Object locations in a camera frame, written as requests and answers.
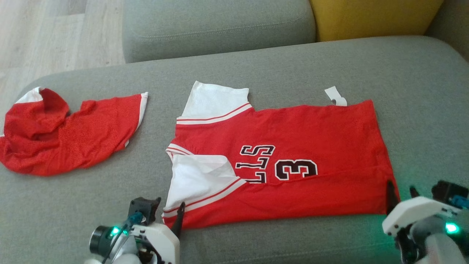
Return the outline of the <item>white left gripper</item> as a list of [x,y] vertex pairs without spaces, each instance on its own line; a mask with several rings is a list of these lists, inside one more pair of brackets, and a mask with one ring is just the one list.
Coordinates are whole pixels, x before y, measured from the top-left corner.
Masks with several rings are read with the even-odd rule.
[[142,246],[159,254],[166,264],[180,264],[180,241],[185,202],[177,209],[177,217],[171,229],[164,224],[153,223],[149,226],[134,225],[130,235],[134,236]]

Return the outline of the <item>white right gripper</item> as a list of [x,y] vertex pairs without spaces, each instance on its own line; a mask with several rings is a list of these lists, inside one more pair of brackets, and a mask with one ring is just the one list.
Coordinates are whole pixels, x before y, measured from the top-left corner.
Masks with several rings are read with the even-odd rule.
[[384,234],[396,237],[401,229],[433,216],[456,217],[462,209],[443,202],[420,197],[415,186],[409,187],[411,199],[400,202],[399,191],[394,182],[387,181],[386,215],[382,222]]

